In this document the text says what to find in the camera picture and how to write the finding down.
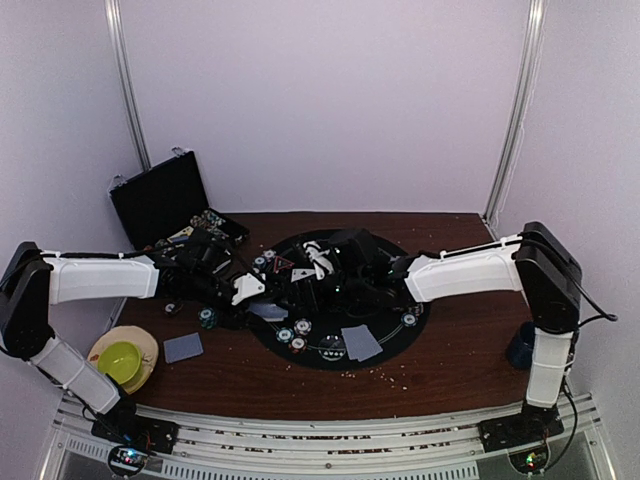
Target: white wall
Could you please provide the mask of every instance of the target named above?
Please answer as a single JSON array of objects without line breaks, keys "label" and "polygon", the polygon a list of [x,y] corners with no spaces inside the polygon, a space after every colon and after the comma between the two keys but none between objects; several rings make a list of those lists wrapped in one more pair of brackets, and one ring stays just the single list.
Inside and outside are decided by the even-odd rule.
[{"label": "white wall", "polygon": [[[617,324],[592,324],[572,374],[592,391],[623,470],[640,456],[640,3],[553,1],[501,234],[545,222]],[[584,307],[585,314],[591,313]]]},{"label": "white wall", "polygon": [[154,163],[196,151],[222,211],[481,211],[527,0],[129,0]]},{"label": "white wall", "polygon": [[[104,2],[0,3],[0,270],[23,240],[42,248],[112,251],[128,243],[107,199],[115,174],[136,173]],[[51,309],[83,351],[113,301]],[[0,477],[31,478],[57,391],[0,355]]]}]

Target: beige plate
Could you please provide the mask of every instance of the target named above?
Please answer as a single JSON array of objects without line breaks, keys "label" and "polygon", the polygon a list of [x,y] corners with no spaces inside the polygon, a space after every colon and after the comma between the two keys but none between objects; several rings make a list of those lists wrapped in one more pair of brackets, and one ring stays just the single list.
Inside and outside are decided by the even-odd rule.
[{"label": "beige plate", "polygon": [[140,327],[116,327],[109,330],[102,337],[98,339],[96,344],[89,352],[89,362],[95,368],[98,368],[98,359],[105,349],[116,342],[131,342],[140,349],[142,353],[142,375],[135,383],[131,385],[123,386],[124,390],[131,395],[144,385],[149,379],[151,372],[156,366],[158,361],[158,342],[151,336],[149,332],[143,330]]}]

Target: dark brown tabletop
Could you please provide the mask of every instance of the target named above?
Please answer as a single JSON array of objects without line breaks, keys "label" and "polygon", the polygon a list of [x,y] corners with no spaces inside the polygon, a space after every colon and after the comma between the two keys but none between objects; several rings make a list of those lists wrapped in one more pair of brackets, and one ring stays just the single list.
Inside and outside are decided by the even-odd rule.
[{"label": "dark brown tabletop", "polygon": [[[409,253],[453,250],[491,240],[477,215],[395,213],[238,214],[251,230],[248,259],[295,233],[364,227]],[[161,345],[149,381],[134,394],[144,405],[244,418],[356,420],[430,415],[522,400],[528,373],[510,367],[505,349],[529,319],[519,293],[491,292],[433,302],[427,325],[406,351],[371,369],[312,370],[268,351],[250,331],[202,330],[200,305],[166,317],[161,300],[130,299],[120,325],[138,325]],[[167,365],[164,340],[199,332],[204,354]]]}]

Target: blue mug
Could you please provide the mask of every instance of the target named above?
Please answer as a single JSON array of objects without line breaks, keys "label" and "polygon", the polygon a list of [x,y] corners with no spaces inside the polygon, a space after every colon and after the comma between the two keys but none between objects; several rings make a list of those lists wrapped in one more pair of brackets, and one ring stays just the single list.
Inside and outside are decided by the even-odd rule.
[{"label": "blue mug", "polygon": [[529,370],[533,362],[533,344],[536,338],[536,327],[533,322],[525,322],[507,347],[507,360],[513,368]]}]

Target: green bowl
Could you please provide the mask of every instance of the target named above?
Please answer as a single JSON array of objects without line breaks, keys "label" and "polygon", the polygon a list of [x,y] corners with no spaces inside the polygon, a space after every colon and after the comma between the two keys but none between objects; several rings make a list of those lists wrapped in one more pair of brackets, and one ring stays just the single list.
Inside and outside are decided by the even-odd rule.
[{"label": "green bowl", "polygon": [[120,385],[131,380],[142,364],[140,349],[133,343],[109,345],[98,359],[98,371],[108,373]]}]

